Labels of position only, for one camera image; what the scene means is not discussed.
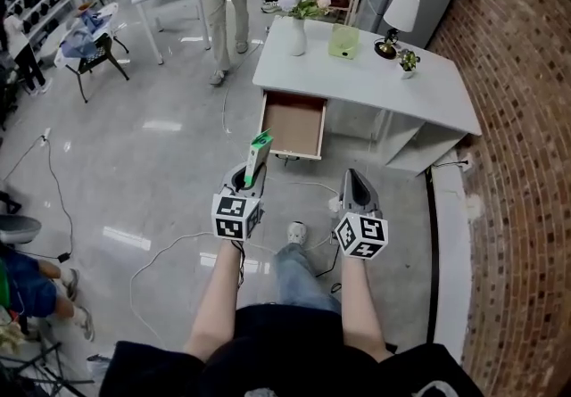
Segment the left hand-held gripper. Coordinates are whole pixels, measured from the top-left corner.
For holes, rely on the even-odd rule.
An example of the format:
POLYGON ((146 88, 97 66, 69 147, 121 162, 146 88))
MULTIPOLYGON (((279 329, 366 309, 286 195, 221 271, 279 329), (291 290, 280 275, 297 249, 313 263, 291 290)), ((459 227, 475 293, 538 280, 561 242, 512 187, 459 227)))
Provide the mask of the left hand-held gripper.
POLYGON ((213 234, 218 238, 247 240, 261 221, 261 197, 267 176, 267 164, 260 164, 250 187, 245 186, 245 170, 246 162, 237 164, 223 178, 219 192, 213 195, 211 222, 213 234))

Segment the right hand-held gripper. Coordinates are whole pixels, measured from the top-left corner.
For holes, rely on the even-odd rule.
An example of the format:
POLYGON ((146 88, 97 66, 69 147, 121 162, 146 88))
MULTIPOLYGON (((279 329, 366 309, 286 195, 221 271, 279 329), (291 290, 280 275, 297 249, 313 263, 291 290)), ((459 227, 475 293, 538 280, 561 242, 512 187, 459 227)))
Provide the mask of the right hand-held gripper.
POLYGON ((373 260, 389 243, 388 222, 379 208, 377 191, 354 169, 343 174, 342 189, 335 238, 345 257, 373 260))

